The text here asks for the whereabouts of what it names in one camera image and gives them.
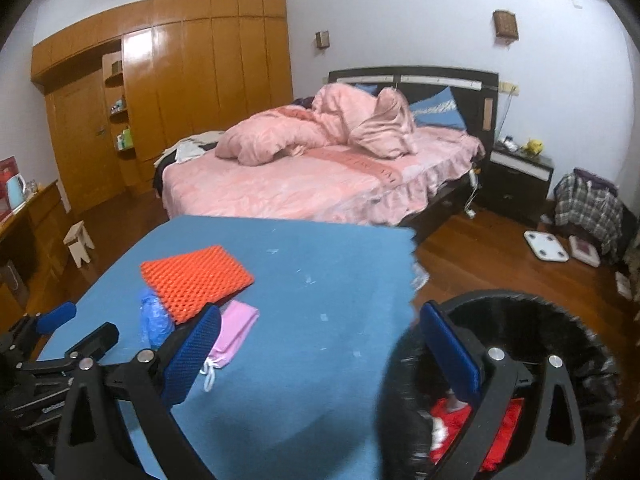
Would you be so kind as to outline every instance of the power outlet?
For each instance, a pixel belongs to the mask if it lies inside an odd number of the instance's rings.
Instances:
[[[503,94],[520,95],[520,87],[514,83],[509,83],[507,81],[500,81],[498,90]]]

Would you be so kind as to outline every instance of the wooden wardrobe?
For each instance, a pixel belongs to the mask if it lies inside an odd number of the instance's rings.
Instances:
[[[122,75],[114,86],[116,60]],[[35,45],[31,69],[45,88],[63,184],[81,212],[124,189],[149,190],[153,162],[178,140],[292,101],[285,0],[143,0],[117,7]],[[119,94],[126,111],[114,120],[110,108]],[[67,103],[82,104],[85,117],[70,120]],[[134,147],[118,152],[114,140],[126,127]]]

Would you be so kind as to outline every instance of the black trash bag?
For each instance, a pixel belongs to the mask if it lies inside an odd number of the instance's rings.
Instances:
[[[574,387],[584,431],[587,479],[600,468],[620,423],[619,373],[609,350],[580,319],[537,296],[505,290],[463,294],[442,304],[455,325],[512,359],[543,362],[559,355]],[[418,326],[407,330],[387,365],[378,399],[376,430],[382,478],[428,478],[433,419],[429,412],[449,385]],[[490,476],[478,474],[476,478]]]

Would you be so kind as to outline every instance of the plaid blanket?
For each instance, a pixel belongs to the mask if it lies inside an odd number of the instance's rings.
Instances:
[[[578,225],[596,237],[601,254],[617,261],[622,235],[622,202],[607,189],[594,189],[575,173],[566,174],[554,189],[556,225]]]

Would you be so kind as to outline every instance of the blue gripper pad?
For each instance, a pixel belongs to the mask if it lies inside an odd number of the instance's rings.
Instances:
[[[420,330],[458,400],[480,403],[480,371],[437,309],[429,302],[420,310]]]
[[[220,309],[212,305],[164,369],[164,389],[160,398],[166,407],[180,404],[187,397],[221,327]]]
[[[39,316],[36,322],[36,332],[40,335],[53,334],[56,329],[75,317],[76,306],[70,301],[67,301],[51,312]]]

